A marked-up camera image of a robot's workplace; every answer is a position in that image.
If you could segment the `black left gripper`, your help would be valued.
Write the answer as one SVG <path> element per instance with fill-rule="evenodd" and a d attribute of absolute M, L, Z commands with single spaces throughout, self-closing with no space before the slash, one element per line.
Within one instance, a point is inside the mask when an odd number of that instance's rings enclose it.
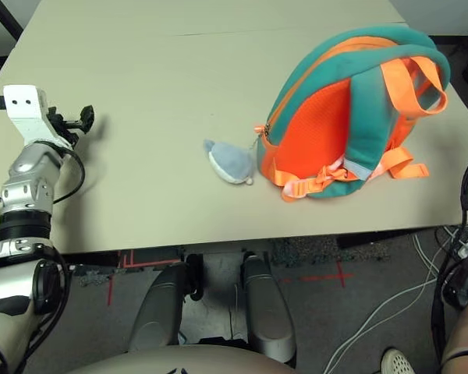
<path fill-rule="evenodd" d="M 47 119 L 53 126 L 55 132 L 61 136 L 71 147 L 75 147 L 80 137 L 74 132 L 79 129 L 87 134 L 94 124 L 94 108 L 92 105 L 87 105 L 80 112 L 80 119 L 65 120 L 61 114 L 57 112 L 56 107 L 50 107 L 47 113 Z"/>

